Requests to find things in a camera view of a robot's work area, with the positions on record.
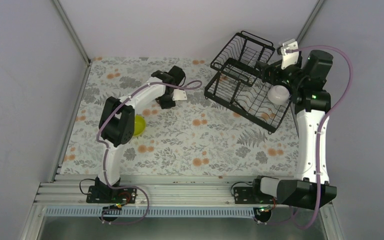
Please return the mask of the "white bowl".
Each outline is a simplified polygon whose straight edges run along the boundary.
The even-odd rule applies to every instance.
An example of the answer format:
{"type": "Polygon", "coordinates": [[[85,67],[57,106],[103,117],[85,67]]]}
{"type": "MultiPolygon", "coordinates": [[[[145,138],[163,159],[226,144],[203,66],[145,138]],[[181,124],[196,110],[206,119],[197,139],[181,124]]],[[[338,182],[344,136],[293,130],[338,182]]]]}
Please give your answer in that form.
{"type": "Polygon", "coordinates": [[[274,105],[283,105],[289,101],[290,92],[283,85],[273,85],[267,92],[267,97],[274,105]]]}

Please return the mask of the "yellow-green bowl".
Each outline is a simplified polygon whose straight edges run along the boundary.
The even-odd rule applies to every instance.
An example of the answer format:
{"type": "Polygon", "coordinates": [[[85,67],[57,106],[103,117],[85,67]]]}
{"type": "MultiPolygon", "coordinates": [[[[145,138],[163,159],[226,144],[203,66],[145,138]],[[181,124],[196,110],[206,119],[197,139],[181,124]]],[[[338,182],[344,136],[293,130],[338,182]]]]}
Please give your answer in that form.
{"type": "Polygon", "coordinates": [[[145,119],[140,115],[136,115],[134,118],[133,136],[134,137],[140,136],[145,131],[146,126],[147,126],[147,123],[146,123],[145,119]]]}

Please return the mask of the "black wire dish rack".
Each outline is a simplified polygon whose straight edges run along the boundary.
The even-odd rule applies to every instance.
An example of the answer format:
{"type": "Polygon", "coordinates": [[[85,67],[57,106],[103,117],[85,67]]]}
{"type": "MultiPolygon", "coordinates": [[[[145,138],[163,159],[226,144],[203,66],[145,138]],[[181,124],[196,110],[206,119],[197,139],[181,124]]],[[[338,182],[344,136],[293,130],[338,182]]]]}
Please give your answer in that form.
{"type": "Polygon", "coordinates": [[[274,44],[247,31],[233,35],[211,61],[215,76],[204,88],[204,96],[275,133],[290,103],[276,105],[269,101],[270,83],[263,82],[258,64],[267,64],[275,53],[274,44]]]}

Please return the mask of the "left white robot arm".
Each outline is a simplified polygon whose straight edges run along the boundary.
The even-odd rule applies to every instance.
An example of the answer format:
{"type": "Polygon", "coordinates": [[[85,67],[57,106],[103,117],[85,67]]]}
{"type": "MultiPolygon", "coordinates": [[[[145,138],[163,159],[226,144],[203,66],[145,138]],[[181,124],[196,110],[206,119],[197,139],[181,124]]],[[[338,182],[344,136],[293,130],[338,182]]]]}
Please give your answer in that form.
{"type": "Polygon", "coordinates": [[[175,107],[175,88],[180,87],[185,78],[185,72],[178,66],[168,72],[157,70],[133,93],[122,98],[110,96],[105,101],[96,137],[106,147],[96,183],[102,186],[99,196],[104,201],[111,203],[119,197],[120,190],[116,185],[120,182],[120,149],[134,135],[137,110],[153,100],[161,109],[175,107]]]}

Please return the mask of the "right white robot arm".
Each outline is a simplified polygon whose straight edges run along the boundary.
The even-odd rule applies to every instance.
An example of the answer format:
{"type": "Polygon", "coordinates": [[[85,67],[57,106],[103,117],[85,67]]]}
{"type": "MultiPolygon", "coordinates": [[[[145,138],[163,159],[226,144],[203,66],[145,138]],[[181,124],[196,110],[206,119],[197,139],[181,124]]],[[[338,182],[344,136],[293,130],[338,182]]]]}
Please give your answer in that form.
{"type": "Polygon", "coordinates": [[[258,204],[272,197],[281,205],[318,210],[337,196],[337,187],[330,184],[327,173],[324,135],[331,110],[331,95],[324,85],[333,56],[311,50],[305,65],[302,59],[299,56],[289,66],[280,60],[258,65],[263,82],[284,87],[290,94],[298,125],[298,158],[293,179],[258,176],[250,195],[258,204]]]}

